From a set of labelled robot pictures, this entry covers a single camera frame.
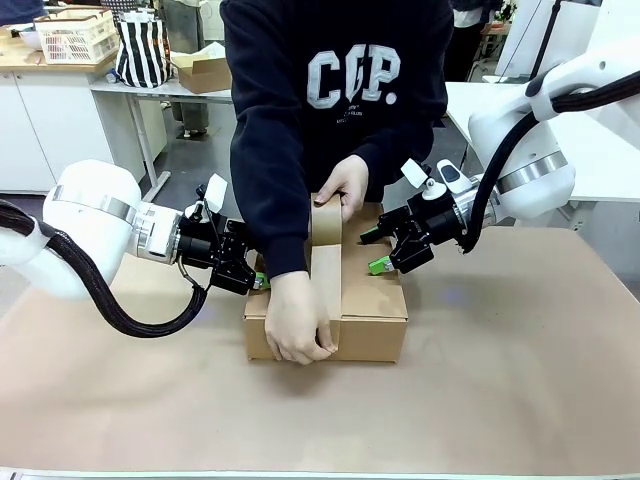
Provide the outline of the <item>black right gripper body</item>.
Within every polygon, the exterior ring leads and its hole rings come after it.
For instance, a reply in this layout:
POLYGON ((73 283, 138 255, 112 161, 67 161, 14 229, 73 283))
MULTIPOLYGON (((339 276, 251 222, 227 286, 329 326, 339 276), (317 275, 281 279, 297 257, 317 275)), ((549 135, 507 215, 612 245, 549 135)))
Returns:
POLYGON ((452 196, 425 200, 414 196, 403 207, 391 212, 396 245, 391 263, 401 273, 434 259, 433 245, 440 245, 462 235, 463 221, 452 196))

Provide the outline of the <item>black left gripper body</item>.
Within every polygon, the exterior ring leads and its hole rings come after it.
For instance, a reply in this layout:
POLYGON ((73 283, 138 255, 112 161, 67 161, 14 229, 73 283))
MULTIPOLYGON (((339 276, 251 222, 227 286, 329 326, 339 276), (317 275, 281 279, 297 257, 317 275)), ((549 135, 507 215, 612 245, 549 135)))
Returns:
POLYGON ((254 288, 256 272, 246 260, 253 243, 242 221, 222 215, 196 222, 183 216, 178 223, 176 261, 180 273, 194 286, 186 266, 210 269, 209 285, 238 295, 254 288))

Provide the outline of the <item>person's left hand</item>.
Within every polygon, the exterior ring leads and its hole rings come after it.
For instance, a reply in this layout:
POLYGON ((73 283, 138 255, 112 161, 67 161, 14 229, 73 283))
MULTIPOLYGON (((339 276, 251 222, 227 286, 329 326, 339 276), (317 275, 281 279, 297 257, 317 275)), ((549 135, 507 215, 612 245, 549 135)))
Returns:
POLYGON ((316 194, 314 204, 325 205, 335 195, 340 197, 341 217, 348 222, 363 206, 369 182, 366 162, 357 155, 340 161, 316 194))

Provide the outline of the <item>person's right hand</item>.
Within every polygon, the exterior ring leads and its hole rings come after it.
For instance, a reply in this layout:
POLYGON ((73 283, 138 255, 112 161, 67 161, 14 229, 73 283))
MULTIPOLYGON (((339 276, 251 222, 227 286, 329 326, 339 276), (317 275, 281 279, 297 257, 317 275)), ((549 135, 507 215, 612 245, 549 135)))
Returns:
POLYGON ((316 297, 305 271, 272 278, 264 328, 278 360, 309 365, 328 359, 338 350, 326 308, 316 297))

